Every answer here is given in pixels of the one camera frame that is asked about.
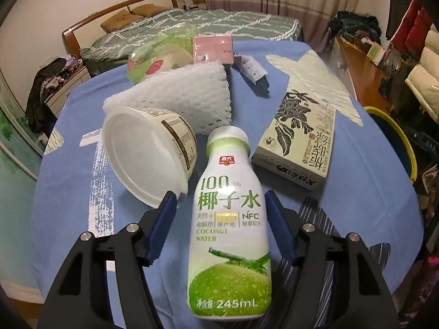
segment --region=green bedsheet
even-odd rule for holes
[[[91,74],[118,67],[139,46],[159,31],[196,25],[202,34],[228,33],[233,40],[265,39],[297,41],[302,27],[297,19],[249,11],[183,11],[172,9],[154,17],[139,19],[127,27],[99,38],[81,49],[81,58]]]

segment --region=wooden bed frame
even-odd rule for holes
[[[80,46],[80,43],[78,42],[77,36],[75,36],[75,31],[79,31],[80,28],[86,26],[87,24],[91,23],[92,21],[100,19],[101,17],[103,17],[109,13],[112,13],[112,12],[117,11],[117,10],[121,10],[123,8],[130,9],[131,5],[135,5],[135,4],[138,4],[139,2],[143,2],[143,1],[145,1],[145,0],[128,0],[128,1],[121,2],[117,5],[108,7],[105,10],[93,13],[92,15],[88,16],[87,18],[83,19],[82,21],[74,24],[73,26],[71,26],[70,28],[65,30],[62,33],[62,35],[64,37],[65,43],[67,44],[67,52],[71,53],[71,54],[75,54],[78,58],[80,58],[81,46]],[[172,2],[172,6],[174,8],[178,8],[177,0],[171,0],[171,2]]]

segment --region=green coconut illustration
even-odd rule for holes
[[[271,303],[271,279],[266,254],[257,260],[209,248],[229,261],[200,272],[189,286],[189,306],[200,316],[247,316],[266,312]]]

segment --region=white bottle cap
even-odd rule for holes
[[[247,137],[247,134],[242,129],[236,126],[221,126],[210,133],[207,139],[207,147],[214,141],[227,137],[237,138],[249,146],[249,137]]]

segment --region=pillow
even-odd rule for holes
[[[142,6],[134,7],[131,11],[135,15],[140,15],[143,17],[152,17],[155,16],[161,12],[169,10],[169,7],[164,6],[156,6],[154,4],[147,4]]]
[[[407,36],[412,29],[416,17],[418,17],[418,12],[422,8],[421,3],[418,0],[412,0],[409,9],[401,21],[401,25],[399,25],[398,30],[395,32],[394,36],[390,40],[390,43],[398,50],[401,54],[407,53],[407,47],[405,45],[405,41]]]
[[[129,13],[127,10],[123,9],[119,11],[117,14],[111,16],[105,22],[103,22],[100,26],[101,28],[107,32],[113,32],[115,30],[120,30],[128,26],[130,23],[137,21],[138,19],[143,18],[142,16],[137,16]]]
[[[409,53],[417,60],[421,58],[422,50],[424,49],[425,39],[427,33],[430,31],[433,21],[424,7],[418,12],[418,17],[414,22],[410,33],[407,36],[405,45]]]

